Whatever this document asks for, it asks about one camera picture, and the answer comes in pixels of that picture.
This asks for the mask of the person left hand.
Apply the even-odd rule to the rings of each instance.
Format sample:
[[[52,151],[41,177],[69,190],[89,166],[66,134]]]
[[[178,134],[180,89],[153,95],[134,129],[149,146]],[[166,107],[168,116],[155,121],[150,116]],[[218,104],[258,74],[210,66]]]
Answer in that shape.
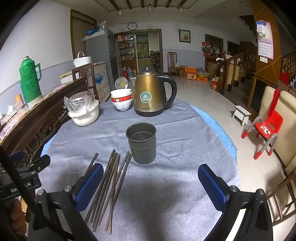
[[[18,235],[25,235],[27,232],[25,215],[22,211],[21,203],[18,199],[13,199],[10,205],[11,226]]]

